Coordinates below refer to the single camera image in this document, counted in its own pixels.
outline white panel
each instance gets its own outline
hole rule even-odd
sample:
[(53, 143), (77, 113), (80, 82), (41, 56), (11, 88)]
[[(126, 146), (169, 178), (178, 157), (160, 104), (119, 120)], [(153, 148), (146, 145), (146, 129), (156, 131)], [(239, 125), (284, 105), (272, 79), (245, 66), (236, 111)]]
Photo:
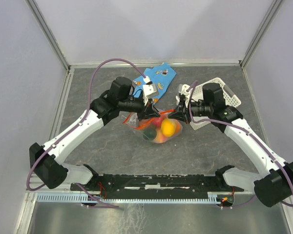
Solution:
[(273, 0), (36, 0), (70, 64), (242, 59)]
[(65, 70), (23, 0), (0, 0), (0, 234), (19, 215), (29, 146), (47, 140)]
[(293, 0), (284, 1), (246, 70), (270, 146), (293, 161)]

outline perforated plastic basket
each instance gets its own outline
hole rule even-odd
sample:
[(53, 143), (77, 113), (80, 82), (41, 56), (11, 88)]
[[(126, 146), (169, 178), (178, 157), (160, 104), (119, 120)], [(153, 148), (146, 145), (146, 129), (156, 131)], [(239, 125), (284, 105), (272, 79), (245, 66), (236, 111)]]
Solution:
[[(226, 105), (230, 105), (233, 107), (238, 107), (239, 105), (241, 105), (241, 101), (240, 99), (235, 95), (235, 93), (226, 85), (226, 83), (224, 83), (220, 78), (214, 78), (211, 79), (203, 84), (200, 84), (198, 86), (195, 87), (194, 93), (193, 93), (193, 99), (195, 101), (199, 100), (199, 99), (203, 99), (203, 91), (202, 91), (202, 87), (204, 84), (206, 83), (218, 83), (220, 84), (220, 86), (222, 87), (222, 89), (224, 90), (224, 98), (226, 100)], [(189, 85), (184, 84), (183, 87), (185, 88), (189, 88)], [(194, 117), (194, 120), (200, 120), (206, 117)], [(202, 122), (202, 123), (190, 123), (190, 125), (192, 126), (192, 128), (194, 130), (197, 130), (205, 125), (209, 124), (209, 122)]]

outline gray work surface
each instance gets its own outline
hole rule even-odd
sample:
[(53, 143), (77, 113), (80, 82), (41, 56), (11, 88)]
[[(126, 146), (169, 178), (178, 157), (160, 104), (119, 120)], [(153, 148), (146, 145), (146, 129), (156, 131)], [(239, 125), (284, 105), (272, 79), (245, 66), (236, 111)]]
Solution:
[[(249, 195), (235, 195), (237, 203)], [(118, 204), (87, 209), (76, 203), (37, 202), (29, 234), (289, 234), (281, 205), (221, 210), (202, 204)]]
[[(176, 106), (179, 84), (199, 84), (215, 77), (221, 78), (242, 101), (238, 110), (253, 130), (262, 137), (251, 94), (238, 66), (173, 67), (177, 75), (156, 107), (169, 110)], [(61, 131), (73, 123), (86, 109), (88, 85), (94, 69), (75, 69), (69, 91)], [(134, 68), (101, 68), (92, 85), (92, 99), (110, 88), (118, 76), (135, 79)], [(199, 130), (185, 125), (182, 133), (163, 144), (147, 142), (136, 137), (122, 124), (127, 113), (112, 120), (81, 143), (66, 159), (71, 164), (88, 164), (99, 174), (213, 174), (217, 169), (234, 165), (256, 172), (240, 148), (218, 128), (209, 124)]]

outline blue cloth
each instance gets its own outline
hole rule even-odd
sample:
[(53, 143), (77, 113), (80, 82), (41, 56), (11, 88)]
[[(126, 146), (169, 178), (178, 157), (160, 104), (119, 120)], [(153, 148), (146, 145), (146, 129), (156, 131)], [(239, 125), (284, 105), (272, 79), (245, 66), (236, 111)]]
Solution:
[[(157, 103), (157, 101), (166, 92), (172, 79), (174, 79), (176, 72), (167, 63), (164, 62), (162, 65), (153, 67), (152, 69), (146, 68), (144, 74), (150, 77), (150, 80), (157, 86), (159, 95), (153, 98), (153, 102)], [(142, 85), (145, 84), (142, 76), (134, 79), (133, 82), (135, 82), (135, 84), (137, 85), (136, 90), (142, 89)], [(137, 92), (135, 94), (135, 97), (137, 98), (139, 95), (140, 92)]]

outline transparent bag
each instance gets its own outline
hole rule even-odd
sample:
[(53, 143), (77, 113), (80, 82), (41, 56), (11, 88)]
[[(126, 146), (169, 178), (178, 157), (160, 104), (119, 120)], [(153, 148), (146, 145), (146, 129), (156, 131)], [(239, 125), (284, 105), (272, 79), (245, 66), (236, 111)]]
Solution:
[(167, 117), (172, 111), (161, 111), (160, 117), (143, 120), (138, 120), (136, 113), (130, 113), (123, 123), (132, 128), (134, 133), (144, 140), (164, 143), (182, 132), (181, 123)]

